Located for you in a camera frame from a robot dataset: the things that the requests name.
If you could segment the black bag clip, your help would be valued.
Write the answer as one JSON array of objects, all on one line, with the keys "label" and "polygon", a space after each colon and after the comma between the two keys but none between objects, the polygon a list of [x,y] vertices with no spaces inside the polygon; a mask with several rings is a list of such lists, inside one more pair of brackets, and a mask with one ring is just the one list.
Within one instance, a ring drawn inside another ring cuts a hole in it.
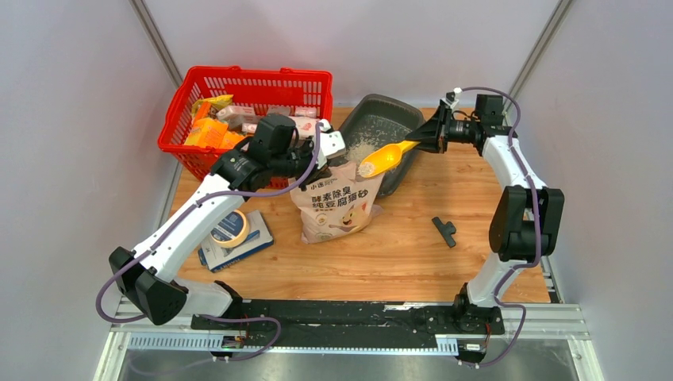
[{"label": "black bag clip", "polygon": [[454,239],[454,235],[457,232],[457,229],[454,226],[454,224],[450,221],[442,222],[442,220],[439,217],[433,217],[432,218],[432,223],[434,224],[437,231],[442,236],[442,238],[445,241],[445,243],[447,244],[447,246],[449,248],[454,248],[456,246],[456,241]]}]

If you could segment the yellow plastic scoop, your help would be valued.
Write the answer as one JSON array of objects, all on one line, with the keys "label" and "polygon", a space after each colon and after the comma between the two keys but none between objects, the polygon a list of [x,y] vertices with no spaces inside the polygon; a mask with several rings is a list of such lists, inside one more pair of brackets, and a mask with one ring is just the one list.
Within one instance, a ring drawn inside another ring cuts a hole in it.
[{"label": "yellow plastic scoop", "polygon": [[387,144],[367,156],[358,166],[357,173],[368,179],[397,167],[405,153],[415,148],[417,141],[404,140]]}]

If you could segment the pink cat litter bag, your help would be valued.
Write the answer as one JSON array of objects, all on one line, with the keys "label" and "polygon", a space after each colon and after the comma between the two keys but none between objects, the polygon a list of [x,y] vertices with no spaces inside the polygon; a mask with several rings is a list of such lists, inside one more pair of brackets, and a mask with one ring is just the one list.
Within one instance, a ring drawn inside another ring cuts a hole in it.
[{"label": "pink cat litter bag", "polygon": [[375,204],[383,176],[363,178],[354,162],[330,168],[331,176],[295,188],[290,199],[300,210],[301,239],[318,244],[364,229],[383,209]]}]

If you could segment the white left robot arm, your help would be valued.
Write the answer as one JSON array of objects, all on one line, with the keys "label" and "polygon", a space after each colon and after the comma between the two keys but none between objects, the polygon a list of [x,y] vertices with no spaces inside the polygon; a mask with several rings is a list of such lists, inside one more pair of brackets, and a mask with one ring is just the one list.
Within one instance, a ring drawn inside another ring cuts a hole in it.
[{"label": "white left robot arm", "polygon": [[325,175],[329,159],[344,148],[340,132],[325,119],[305,139],[287,116],[260,119],[254,134],[221,154],[198,189],[162,226],[133,249],[111,252],[113,274],[97,294],[98,315],[114,324],[133,322],[104,312],[102,297],[115,286],[140,311],[138,318],[154,325],[192,314],[212,318],[223,329],[238,326],[243,310],[230,287],[180,279],[179,269],[228,214],[250,198],[273,198],[306,187]]}]

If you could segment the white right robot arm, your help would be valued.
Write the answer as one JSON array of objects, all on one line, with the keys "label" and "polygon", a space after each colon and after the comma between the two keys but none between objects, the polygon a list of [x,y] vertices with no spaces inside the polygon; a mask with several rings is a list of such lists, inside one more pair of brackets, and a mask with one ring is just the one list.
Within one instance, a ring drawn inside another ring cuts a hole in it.
[{"label": "white right robot arm", "polygon": [[556,247],[565,197],[535,173],[521,152],[516,126],[504,122],[511,97],[495,89],[476,87],[475,110],[455,118],[456,88],[440,100],[433,116],[408,133],[415,149],[444,153],[451,143],[470,144],[494,171],[502,195],[489,228],[491,254],[481,270],[463,285],[453,303],[457,329],[470,333],[505,304],[501,294],[525,269],[536,267]]}]

